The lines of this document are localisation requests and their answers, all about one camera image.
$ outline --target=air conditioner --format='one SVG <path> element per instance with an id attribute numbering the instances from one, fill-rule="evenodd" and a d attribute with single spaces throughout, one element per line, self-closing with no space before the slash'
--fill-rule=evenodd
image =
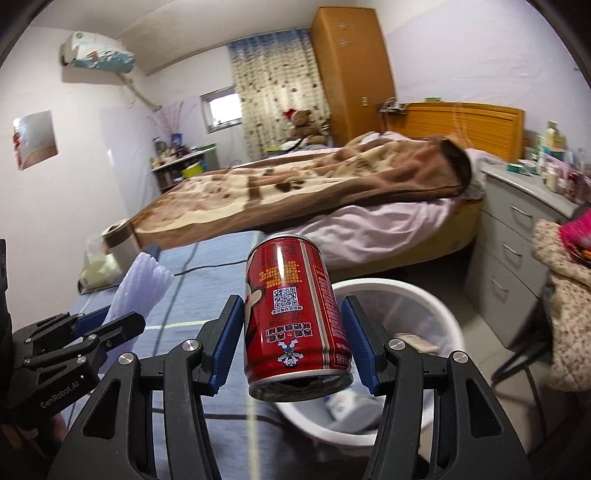
<path id="1" fill-rule="evenodd" d="M 134 68 L 135 55 L 124 50 L 118 40 L 96 33 L 74 32 L 61 46 L 61 62 L 85 69 L 129 73 Z"/>

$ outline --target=brown blanket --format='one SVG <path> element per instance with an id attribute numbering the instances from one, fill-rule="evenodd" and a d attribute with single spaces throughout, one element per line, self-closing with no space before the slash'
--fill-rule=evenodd
<path id="1" fill-rule="evenodd" d="M 287 228 L 346 205 L 420 202 L 460 194 L 472 172 L 445 138 L 386 139 L 319 156 L 269 158 L 192 177 L 132 219 L 142 246 L 173 248 L 223 233 Z"/>

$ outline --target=drawer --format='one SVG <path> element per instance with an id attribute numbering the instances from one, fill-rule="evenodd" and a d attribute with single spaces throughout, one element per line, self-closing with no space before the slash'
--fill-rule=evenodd
<path id="1" fill-rule="evenodd" d="M 482 213 L 476 242 L 519 278 L 537 297 L 548 269 L 531 256 L 531 243 L 504 223 Z"/>
<path id="2" fill-rule="evenodd" d="M 505 347 L 526 327 L 538 299 L 481 246 L 474 247 L 465 293 Z"/>
<path id="3" fill-rule="evenodd" d="M 567 219 L 531 195 L 493 177 L 486 179 L 482 210 L 530 240 L 540 219 L 565 223 Z"/>

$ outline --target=blue mattress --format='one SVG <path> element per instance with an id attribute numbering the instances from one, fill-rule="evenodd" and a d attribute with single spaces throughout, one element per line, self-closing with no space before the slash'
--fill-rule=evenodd
<path id="1" fill-rule="evenodd" d="M 162 252 L 159 262 L 173 274 L 202 267 L 174 278 L 164 298 L 146 319 L 145 332 L 133 351 L 145 358 L 169 352 L 195 338 L 206 321 L 215 319 L 228 296 L 244 297 L 246 256 L 264 238 L 262 232 L 240 232 Z M 220 267 L 208 265 L 230 264 Z M 109 305 L 115 288 L 81 296 L 71 313 L 89 313 Z M 64 410 L 71 426 L 86 398 Z M 365 459 L 318 463 L 312 442 L 288 424 L 273 404 L 248 395 L 243 372 L 243 342 L 238 343 L 228 381 L 213 398 L 202 397 L 207 427 L 222 478 L 272 480 L 360 478 Z M 161 480 L 170 478 L 164 440 L 161 392 L 154 393 L 154 446 Z"/>

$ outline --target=wall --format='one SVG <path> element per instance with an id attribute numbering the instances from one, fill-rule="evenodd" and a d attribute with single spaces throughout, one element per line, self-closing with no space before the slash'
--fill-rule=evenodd
<path id="1" fill-rule="evenodd" d="M 183 122 L 183 141 L 190 147 L 215 142 L 221 167 L 249 161 L 241 125 L 208 133 L 199 96 L 233 85 L 230 57 L 219 47 L 180 61 L 147 77 L 156 102 L 169 105 L 187 100 L 183 108 L 197 104 Z"/>
<path id="2" fill-rule="evenodd" d="M 106 153 L 128 216 L 134 216 L 160 196 L 150 166 L 150 158 L 156 156 L 153 139 L 160 133 L 148 120 L 151 114 L 138 99 L 133 108 L 100 110 Z"/>
<path id="3" fill-rule="evenodd" d="M 591 151 L 591 90 L 526 0 L 359 0 L 378 11 L 400 101 L 426 96 L 522 108 Z"/>
<path id="4" fill-rule="evenodd" d="M 59 46 L 69 34 L 28 28 L 0 69 L 0 237 L 7 240 L 15 328 L 69 308 L 87 237 L 128 214 L 100 110 L 126 109 L 132 96 L 111 73 L 61 67 Z M 140 77 L 136 83 L 145 86 Z M 18 171 L 12 121 L 46 110 L 59 154 Z"/>

